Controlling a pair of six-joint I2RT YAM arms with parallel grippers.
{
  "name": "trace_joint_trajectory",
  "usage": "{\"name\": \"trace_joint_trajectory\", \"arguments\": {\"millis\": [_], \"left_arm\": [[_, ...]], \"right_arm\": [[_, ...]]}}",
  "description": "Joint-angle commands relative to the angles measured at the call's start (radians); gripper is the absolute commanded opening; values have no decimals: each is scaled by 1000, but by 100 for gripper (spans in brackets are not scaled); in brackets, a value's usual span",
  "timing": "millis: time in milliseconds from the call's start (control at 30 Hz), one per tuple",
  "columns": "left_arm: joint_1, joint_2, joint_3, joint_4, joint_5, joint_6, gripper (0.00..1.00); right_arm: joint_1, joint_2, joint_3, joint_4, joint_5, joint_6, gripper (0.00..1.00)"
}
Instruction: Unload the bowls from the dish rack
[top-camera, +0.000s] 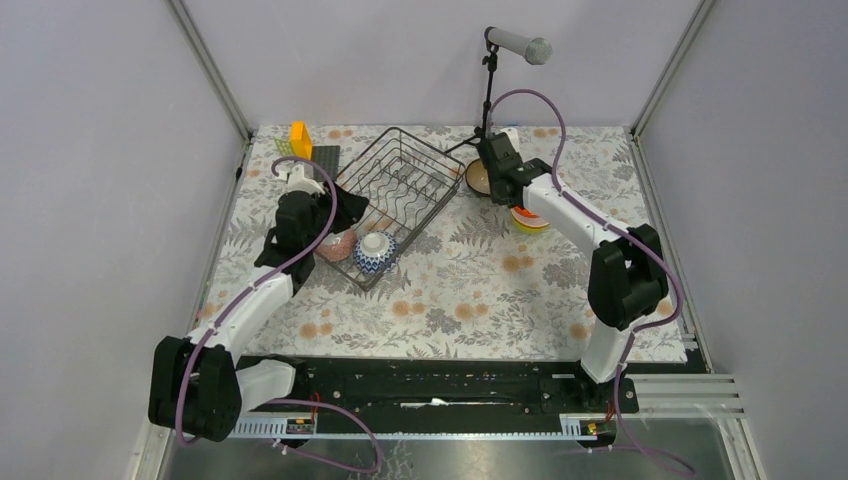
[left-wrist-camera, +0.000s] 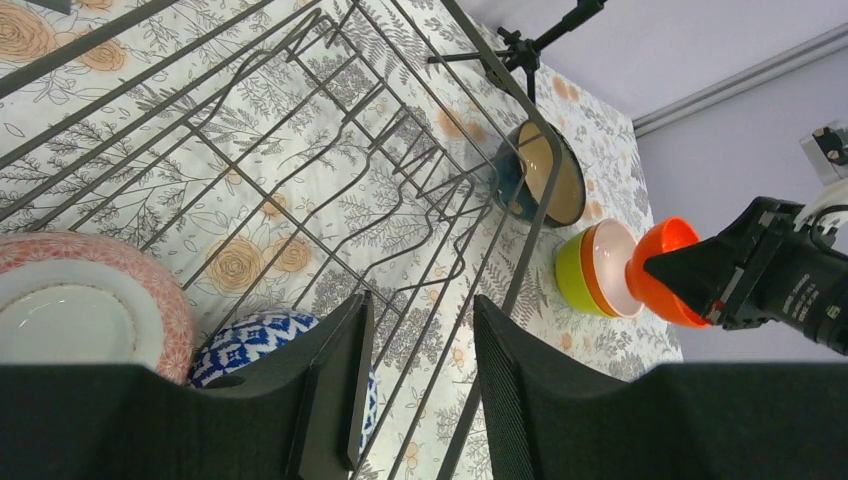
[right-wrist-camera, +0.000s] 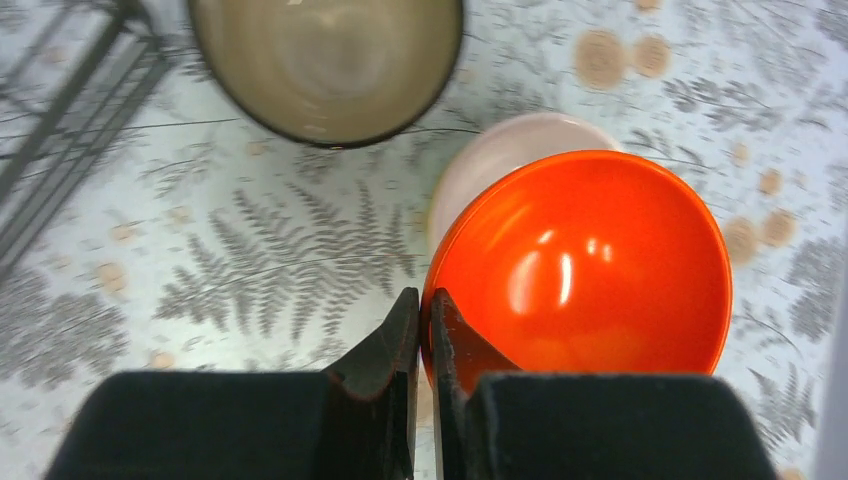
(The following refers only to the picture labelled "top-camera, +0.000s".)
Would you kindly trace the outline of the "dark teal bowl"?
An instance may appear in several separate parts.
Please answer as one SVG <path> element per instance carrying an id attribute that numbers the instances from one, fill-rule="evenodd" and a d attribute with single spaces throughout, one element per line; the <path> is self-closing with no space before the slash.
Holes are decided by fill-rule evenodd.
<path id="1" fill-rule="evenodd" d="M 489 197 L 488 172 L 480 158 L 473 160 L 465 170 L 464 179 L 468 189 L 478 197 Z"/>

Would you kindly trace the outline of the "solid orange bowl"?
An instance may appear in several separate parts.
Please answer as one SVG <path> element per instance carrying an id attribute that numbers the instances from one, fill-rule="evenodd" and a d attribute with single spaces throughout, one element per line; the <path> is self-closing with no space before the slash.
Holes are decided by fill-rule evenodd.
<path id="1" fill-rule="evenodd" d="M 539 220 L 538 215 L 521 207 L 513 207 L 512 213 L 516 218 L 525 223 L 537 222 Z"/>

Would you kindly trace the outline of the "orange bowl white inside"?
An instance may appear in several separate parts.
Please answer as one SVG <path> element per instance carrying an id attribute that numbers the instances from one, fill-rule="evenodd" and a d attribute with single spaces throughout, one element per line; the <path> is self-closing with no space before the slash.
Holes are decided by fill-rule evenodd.
<path id="1" fill-rule="evenodd" d="M 511 214 L 516 222 L 527 228 L 540 229 L 546 228 L 549 225 L 549 223 L 543 218 L 520 207 L 512 208 Z"/>

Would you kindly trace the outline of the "blue white patterned bowl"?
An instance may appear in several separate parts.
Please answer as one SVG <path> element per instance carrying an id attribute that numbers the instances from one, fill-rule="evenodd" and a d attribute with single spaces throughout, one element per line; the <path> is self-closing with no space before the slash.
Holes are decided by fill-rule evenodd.
<path id="1" fill-rule="evenodd" d="M 399 243 L 384 231 L 367 233 L 358 240 L 354 252 L 354 263 L 365 275 L 374 275 L 391 270 L 397 261 Z"/>

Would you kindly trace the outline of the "yellow-green bowl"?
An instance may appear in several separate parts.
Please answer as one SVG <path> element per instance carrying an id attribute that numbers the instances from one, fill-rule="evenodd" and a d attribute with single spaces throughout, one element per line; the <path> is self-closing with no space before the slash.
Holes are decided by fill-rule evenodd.
<path id="1" fill-rule="evenodd" d="M 517 228 L 528 234 L 541 233 L 550 226 L 550 223 L 543 218 L 522 208 L 512 208 L 510 214 Z"/>

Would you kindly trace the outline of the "black wire dish rack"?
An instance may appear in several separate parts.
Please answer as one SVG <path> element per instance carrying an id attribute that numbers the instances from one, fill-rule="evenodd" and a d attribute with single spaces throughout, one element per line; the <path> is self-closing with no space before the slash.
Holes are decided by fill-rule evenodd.
<path id="1" fill-rule="evenodd" d="M 316 257 L 310 284 L 335 293 L 387 296 L 411 285 L 405 255 L 457 193 L 464 164 L 437 146 L 389 127 L 340 169 L 336 183 L 369 205 L 353 227 L 359 240 L 370 233 L 392 239 L 391 264 L 362 271 L 354 256 L 330 262 Z"/>

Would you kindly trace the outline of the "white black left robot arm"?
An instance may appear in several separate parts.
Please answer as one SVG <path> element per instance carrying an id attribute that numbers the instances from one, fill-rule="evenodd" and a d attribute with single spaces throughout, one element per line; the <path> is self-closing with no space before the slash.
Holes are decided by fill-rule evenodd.
<path id="1" fill-rule="evenodd" d="M 185 442 L 220 442 L 243 413 L 273 399 L 288 411 L 304 407 L 311 387 L 294 364 L 266 357 L 242 367 L 239 360 L 258 329 L 305 284 L 314 250 L 358 223 L 368 205 L 333 182 L 283 194 L 247 286 L 217 318 L 156 346 L 149 421 Z"/>

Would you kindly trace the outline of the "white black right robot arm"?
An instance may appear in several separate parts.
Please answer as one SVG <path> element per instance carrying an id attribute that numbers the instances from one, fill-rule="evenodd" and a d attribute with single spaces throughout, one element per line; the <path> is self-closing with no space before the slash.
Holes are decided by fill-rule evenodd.
<path id="1" fill-rule="evenodd" d="M 542 218 L 589 259 L 587 299 L 596 325 L 573 396 L 583 410 L 597 412 L 612 400 L 613 382 L 626 368 L 630 334 L 669 293 L 659 236 L 647 224 L 632 228 L 603 216 L 561 183 L 552 166 L 523 160 L 505 133 L 482 138 L 476 150 L 494 203 Z"/>

